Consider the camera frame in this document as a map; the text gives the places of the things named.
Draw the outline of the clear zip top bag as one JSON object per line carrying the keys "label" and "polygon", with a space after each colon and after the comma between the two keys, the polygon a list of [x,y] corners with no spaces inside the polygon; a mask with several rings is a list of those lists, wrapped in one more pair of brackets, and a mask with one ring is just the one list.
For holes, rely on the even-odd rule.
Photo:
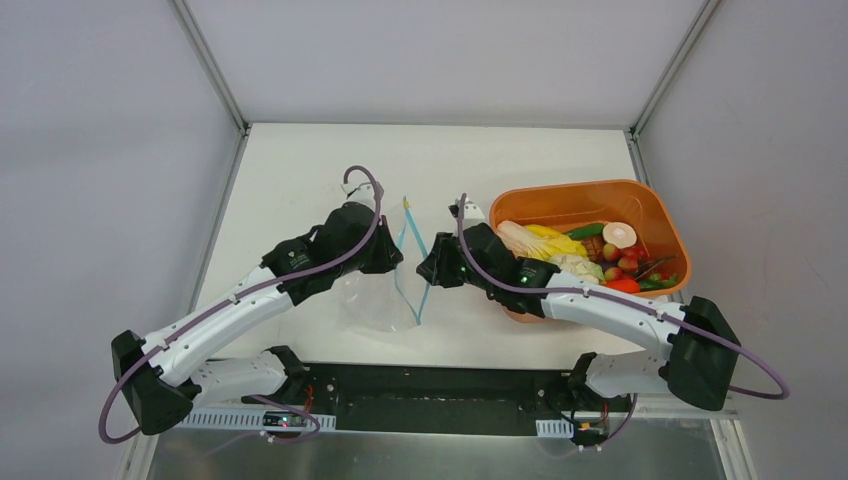
{"label": "clear zip top bag", "polygon": [[340,306],[347,327],[365,332],[395,333],[422,325],[430,285],[416,273],[429,253],[407,198],[390,210],[402,224],[389,229],[394,245],[403,254],[391,272],[365,275],[355,272],[341,283]]}

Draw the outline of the white cauliflower toy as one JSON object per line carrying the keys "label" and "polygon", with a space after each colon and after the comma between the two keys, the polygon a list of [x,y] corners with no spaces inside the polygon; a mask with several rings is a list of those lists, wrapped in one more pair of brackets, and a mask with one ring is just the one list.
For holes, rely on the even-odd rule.
{"label": "white cauliflower toy", "polygon": [[553,255],[548,262],[558,266],[562,272],[570,273],[582,281],[593,284],[605,282],[601,266],[580,255]]}

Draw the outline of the green cucumber toy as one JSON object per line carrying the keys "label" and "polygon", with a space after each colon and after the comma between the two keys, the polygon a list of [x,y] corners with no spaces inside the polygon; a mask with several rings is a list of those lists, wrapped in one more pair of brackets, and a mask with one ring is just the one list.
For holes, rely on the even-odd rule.
{"label": "green cucumber toy", "polygon": [[566,232],[566,235],[575,241],[601,235],[605,225],[603,223],[591,223]]}

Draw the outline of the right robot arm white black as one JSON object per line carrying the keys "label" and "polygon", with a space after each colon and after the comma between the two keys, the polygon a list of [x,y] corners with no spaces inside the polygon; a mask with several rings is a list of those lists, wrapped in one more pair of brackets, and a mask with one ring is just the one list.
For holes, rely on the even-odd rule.
{"label": "right robot arm white black", "polygon": [[655,393],[706,411],[724,407],[738,340],[709,300],[659,303],[581,280],[547,261],[514,256],[485,223],[460,235],[438,233],[416,272],[431,286],[473,285],[513,313],[581,324],[639,346],[579,357],[567,393],[580,409]]}

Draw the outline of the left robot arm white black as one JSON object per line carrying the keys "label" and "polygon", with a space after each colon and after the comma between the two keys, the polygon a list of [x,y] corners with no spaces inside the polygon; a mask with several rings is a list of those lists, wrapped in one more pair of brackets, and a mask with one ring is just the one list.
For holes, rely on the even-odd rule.
{"label": "left robot arm white black", "polygon": [[284,240],[217,301],[140,336],[125,330],[110,344],[116,384],[98,428],[106,443],[171,429],[212,391],[199,370],[254,326],[326,292],[343,276],[385,274],[402,262],[381,203],[348,200],[325,222]]}

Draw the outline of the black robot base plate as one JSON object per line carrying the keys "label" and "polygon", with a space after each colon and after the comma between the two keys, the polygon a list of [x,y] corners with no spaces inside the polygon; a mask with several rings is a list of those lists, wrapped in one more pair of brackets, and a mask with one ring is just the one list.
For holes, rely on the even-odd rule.
{"label": "black robot base plate", "polygon": [[539,421],[624,413],[628,397],[603,400],[567,370],[509,370],[308,363],[270,395],[309,405],[342,431],[534,436]]}

